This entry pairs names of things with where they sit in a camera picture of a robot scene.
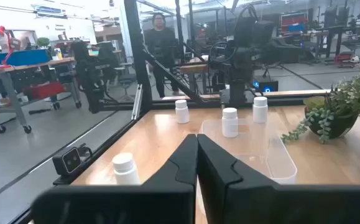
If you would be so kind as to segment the blue storage bin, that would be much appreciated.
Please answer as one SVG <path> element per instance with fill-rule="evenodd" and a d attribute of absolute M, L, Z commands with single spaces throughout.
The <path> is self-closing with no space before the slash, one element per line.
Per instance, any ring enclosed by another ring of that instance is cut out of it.
<path fill-rule="evenodd" d="M 37 65 L 50 61 L 45 49 L 15 51 L 8 58 L 6 63 L 12 66 Z"/>

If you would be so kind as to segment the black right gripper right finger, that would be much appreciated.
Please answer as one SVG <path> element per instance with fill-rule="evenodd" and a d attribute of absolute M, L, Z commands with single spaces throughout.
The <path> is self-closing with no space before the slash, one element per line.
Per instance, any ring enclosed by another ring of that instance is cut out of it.
<path fill-rule="evenodd" d="M 360 224 L 360 185 L 282 185 L 206 135 L 197 139 L 209 224 Z"/>

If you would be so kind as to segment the red desk lamp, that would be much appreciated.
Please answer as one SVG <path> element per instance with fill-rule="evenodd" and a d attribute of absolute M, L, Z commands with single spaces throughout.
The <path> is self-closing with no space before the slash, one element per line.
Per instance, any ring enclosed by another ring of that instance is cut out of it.
<path fill-rule="evenodd" d="M 2 64 L 0 65 L 0 68 L 8 68 L 10 67 L 10 65 L 7 64 L 7 61 L 9 59 L 9 57 L 11 56 L 11 54 L 14 51 L 14 48 L 11 45 L 11 35 L 9 33 L 9 31 L 6 30 L 6 28 L 4 26 L 0 26 L 0 36 L 7 36 L 7 46 L 8 46 L 8 53 L 5 57 L 5 59 L 2 61 Z"/>

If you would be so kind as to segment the wheeled wooden workbench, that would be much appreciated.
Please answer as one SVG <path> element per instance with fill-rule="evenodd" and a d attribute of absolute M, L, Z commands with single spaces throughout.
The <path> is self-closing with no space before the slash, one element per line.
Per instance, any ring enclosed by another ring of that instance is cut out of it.
<path fill-rule="evenodd" d="M 81 108 L 74 64 L 75 59 L 69 57 L 37 65 L 0 68 L 0 114 L 14 113 L 24 132 L 31 133 L 32 128 L 28 124 L 22 108 L 42 100 L 31 99 L 23 93 L 23 90 L 28 86 L 44 85 L 51 82 L 60 82 L 64 86 L 64 92 L 70 93 L 73 97 L 75 107 Z M 57 95 L 49 97 L 54 110 L 60 109 Z M 0 134 L 5 132 L 6 128 L 0 124 Z"/>

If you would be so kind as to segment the succulent in dark bowl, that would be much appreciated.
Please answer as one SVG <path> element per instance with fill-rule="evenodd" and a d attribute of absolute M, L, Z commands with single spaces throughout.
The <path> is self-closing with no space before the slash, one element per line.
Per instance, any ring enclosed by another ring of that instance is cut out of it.
<path fill-rule="evenodd" d="M 358 115 L 339 93 L 312 96 L 303 101 L 305 117 L 297 127 L 283 134 L 283 142 L 296 141 L 307 131 L 326 144 L 330 139 L 344 136 L 354 125 Z"/>

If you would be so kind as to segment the white plastic pill bottle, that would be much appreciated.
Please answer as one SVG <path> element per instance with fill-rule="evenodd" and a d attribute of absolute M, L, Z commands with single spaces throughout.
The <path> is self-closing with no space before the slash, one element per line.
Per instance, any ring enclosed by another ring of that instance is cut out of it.
<path fill-rule="evenodd" d="M 186 100 L 177 100 L 175 102 L 175 114 L 177 123 L 185 124 L 190 121 L 189 110 Z"/>
<path fill-rule="evenodd" d="M 238 111 L 236 108 L 224 108 L 222 115 L 222 134 L 226 138 L 238 135 Z"/>
<path fill-rule="evenodd" d="M 253 121 L 255 123 L 266 123 L 268 115 L 267 98 L 264 96 L 257 96 L 254 98 L 252 106 Z"/>
<path fill-rule="evenodd" d="M 112 159 L 114 175 L 118 185 L 140 185 L 136 163 L 130 152 L 117 154 Z"/>

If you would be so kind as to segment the silver aluminium bar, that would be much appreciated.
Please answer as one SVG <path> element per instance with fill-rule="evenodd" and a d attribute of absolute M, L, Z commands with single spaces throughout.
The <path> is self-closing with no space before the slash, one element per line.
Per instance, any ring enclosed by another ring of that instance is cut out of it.
<path fill-rule="evenodd" d="M 137 120 L 139 118 L 139 114 L 141 111 L 141 104 L 142 104 L 142 94 L 143 94 L 143 86 L 142 84 L 137 85 L 136 95 L 134 98 L 134 104 L 131 114 L 132 120 Z"/>

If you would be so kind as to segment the red toolbox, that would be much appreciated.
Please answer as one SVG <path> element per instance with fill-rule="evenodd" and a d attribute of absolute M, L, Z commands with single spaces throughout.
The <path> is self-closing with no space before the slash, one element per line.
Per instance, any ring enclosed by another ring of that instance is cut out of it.
<path fill-rule="evenodd" d="M 23 93 L 33 100 L 43 100 L 64 91 L 64 86 L 60 82 L 51 82 L 44 85 L 25 87 Z"/>

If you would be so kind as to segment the person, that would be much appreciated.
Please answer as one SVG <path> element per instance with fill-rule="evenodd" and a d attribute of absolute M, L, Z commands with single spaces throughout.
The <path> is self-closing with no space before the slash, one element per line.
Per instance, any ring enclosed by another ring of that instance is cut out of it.
<path fill-rule="evenodd" d="M 144 34 L 145 44 L 148 51 L 157 59 L 157 61 L 168 68 L 172 72 L 172 65 L 174 64 L 174 46 L 175 33 L 166 27 L 165 16 L 157 12 L 152 16 L 153 28 L 147 30 Z M 165 97 L 164 90 L 164 76 L 165 71 L 160 67 L 152 66 L 153 75 L 155 78 L 155 85 L 160 98 Z M 178 86 L 171 82 L 171 89 L 174 96 L 183 95 Z"/>

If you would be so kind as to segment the clear plastic basket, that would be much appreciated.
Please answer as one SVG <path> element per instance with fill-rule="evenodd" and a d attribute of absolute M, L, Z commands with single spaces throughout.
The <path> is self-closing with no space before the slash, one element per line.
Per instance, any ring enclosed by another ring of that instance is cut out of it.
<path fill-rule="evenodd" d="M 272 123 L 255 123 L 239 119 L 232 126 L 237 136 L 223 134 L 223 122 L 209 119 L 202 123 L 200 133 L 227 150 L 234 157 L 280 184 L 296 183 L 297 167 Z"/>

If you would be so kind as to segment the black computer with blue light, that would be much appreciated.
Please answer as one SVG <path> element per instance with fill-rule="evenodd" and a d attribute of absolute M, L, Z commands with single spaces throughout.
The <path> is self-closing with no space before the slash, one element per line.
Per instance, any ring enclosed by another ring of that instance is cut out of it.
<path fill-rule="evenodd" d="M 279 82 L 277 80 L 257 80 L 255 79 L 253 85 L 258 92 L 275 92 L 279 90 Z"/>

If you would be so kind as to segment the red and blue shelf bins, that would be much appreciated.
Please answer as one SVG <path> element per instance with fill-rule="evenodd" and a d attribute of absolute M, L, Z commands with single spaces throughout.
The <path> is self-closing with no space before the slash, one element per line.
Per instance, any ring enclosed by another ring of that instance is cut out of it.
<path fill-rule="evenodd" d="M 292 12 L 280 16 L 280 33 L 304 32 L 308 23 L 307 12 Z"/>

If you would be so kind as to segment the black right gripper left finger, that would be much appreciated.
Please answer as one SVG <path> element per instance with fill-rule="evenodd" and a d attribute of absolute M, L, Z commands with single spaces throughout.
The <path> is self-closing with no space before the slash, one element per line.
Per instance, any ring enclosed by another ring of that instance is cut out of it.
<path fill-rule="evenodd" d="M 35 224 L 194 224 L 198 140 L 189 134 L 141 185 L 63 185 L 31 206 Z"/>

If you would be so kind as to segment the red low cart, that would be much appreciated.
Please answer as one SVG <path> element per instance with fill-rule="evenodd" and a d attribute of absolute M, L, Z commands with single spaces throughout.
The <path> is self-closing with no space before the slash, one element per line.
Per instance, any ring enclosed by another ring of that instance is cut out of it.
<path fill-rule="evenodd" d="M 359 63 L 359 57 L 354 52 L 341 52 L 335 57 L 334 63 L 339 68 L 354 68 Z"/>

